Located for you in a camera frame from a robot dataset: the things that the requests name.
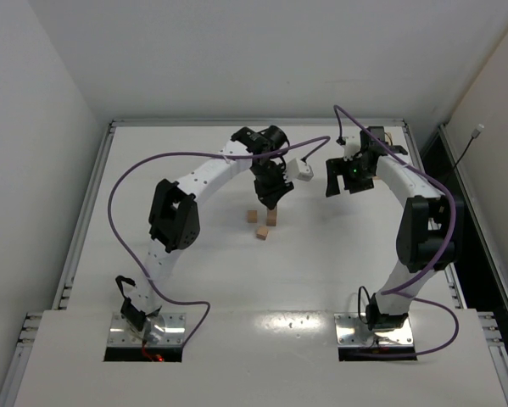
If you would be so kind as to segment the clear amber plastic bin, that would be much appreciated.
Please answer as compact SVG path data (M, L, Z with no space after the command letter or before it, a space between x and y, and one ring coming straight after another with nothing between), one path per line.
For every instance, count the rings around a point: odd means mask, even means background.
M387 154L386 150L377 143L379 141L384 147L391 148L393 146L392 136L385 131L382 126L369 127L368 130L374 136L370 140L370 158L369 164L371 167L371 173L373 174L374 180L380 180L380 176L377 173L377 162L378 159Z

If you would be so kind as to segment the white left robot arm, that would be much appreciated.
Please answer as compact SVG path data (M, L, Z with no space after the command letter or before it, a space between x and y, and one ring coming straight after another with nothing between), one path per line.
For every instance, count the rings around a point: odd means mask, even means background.
M163 302L171 300L158 286L173 271L180 255L200 233L200 207L234 177L249 170L254 175L254 192L268 210L294 188L284 155L292 145L283 130L271 125L254 131L243 127L231 135L216 153L199 152L205 161L198 168L172 181L156 185L148 214L150 245L145 260L133 259L144 276L143 283L118 276L118 286L128 284L132 294L122 295L120 313L137 332L148 327Z

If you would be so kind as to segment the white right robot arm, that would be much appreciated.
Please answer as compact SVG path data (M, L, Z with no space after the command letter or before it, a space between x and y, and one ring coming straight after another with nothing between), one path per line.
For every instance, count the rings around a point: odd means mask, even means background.
M277 126L248 131L247 150L254 156L251 171L260 202L275 211L293 190L293 180L309 179L307 158L286 163L291 144ZM364 324L371 330L400 328L410 304L435 272L456 262L462 250L463 203L440 182L405 161L404 147L386 138L381 126L366 127L356 138L338 136L342 156L326 161L326 196L351 194L374 187L379 178L403 207L396 237L398 261L382 288L369 298Z

